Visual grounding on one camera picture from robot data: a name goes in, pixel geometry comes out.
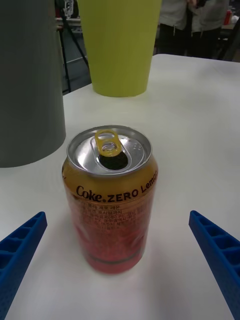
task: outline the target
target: coke zero lemon can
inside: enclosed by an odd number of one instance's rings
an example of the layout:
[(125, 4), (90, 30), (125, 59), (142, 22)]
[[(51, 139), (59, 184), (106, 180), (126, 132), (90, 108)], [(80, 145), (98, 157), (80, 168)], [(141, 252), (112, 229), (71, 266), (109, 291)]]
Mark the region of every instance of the coke zero lemon can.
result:
[(132, 268), (147, 239), (158, 166), (149, 140), (121, 125), (79, 133), (62, 177), (88, 263), (104, 273)]

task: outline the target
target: background table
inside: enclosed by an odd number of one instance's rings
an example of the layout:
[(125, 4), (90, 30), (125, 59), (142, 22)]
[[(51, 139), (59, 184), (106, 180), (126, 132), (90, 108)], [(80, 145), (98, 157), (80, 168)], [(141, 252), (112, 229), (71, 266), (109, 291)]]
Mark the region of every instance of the background table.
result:
[[(197, 210), (240, 239), (239, 94), (237, 63), (158, 55), (142, 95), (109, 98), (91, 85), (66, 95), (63, 146), (0, 169), (0, 238), (39, 211), (48, 221), (6, 319), (232, 319), (188, 219)], [(82, 258), (61, 178), (70, 139), (106, 124), (146, 134), (159, 165), (145, 254), (117, 276)]]

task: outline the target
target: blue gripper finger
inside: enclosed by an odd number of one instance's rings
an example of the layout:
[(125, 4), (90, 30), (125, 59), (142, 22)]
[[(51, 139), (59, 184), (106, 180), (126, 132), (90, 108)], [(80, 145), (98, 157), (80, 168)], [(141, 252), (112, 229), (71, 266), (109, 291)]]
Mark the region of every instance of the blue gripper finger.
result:
[(4, 320), (47, 227), (39, 212), (0, 242), (0, 320)]
[(197, 211), (189, 226), (235, 320), (240, 320), (240, 242)]

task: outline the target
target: lime green bucket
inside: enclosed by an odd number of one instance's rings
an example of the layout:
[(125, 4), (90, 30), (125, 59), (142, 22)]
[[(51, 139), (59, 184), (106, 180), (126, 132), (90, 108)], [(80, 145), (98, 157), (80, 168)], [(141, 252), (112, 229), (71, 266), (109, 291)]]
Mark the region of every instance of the lime green bucket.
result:
[(148, 84), (161, 0), (78, 0), (93, 89), (130, 97)]

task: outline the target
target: soda can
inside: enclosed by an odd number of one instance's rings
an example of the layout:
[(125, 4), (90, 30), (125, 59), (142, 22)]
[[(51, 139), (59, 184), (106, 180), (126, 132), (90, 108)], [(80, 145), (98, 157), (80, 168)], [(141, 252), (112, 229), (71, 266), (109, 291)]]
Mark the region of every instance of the soda can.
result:
[(62, 167), (83, 254), (98, 271), (117, 274), (141, 259), (158, 165), (150, 141), (121, 125), (76, 135)]

